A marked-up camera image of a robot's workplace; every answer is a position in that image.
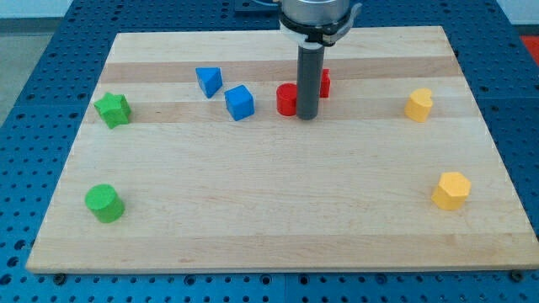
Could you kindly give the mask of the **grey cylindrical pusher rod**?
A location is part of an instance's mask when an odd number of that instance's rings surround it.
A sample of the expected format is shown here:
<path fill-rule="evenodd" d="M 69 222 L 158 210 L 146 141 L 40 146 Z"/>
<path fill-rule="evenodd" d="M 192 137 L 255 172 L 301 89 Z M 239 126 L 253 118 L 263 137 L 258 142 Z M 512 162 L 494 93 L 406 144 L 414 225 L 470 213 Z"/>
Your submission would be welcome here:
<path fill-rule="evenodd" d="M 318 115 L 324 52 L 323 46 L 316 50 L 298 48 L 296 116 L 301 120 Z"/>

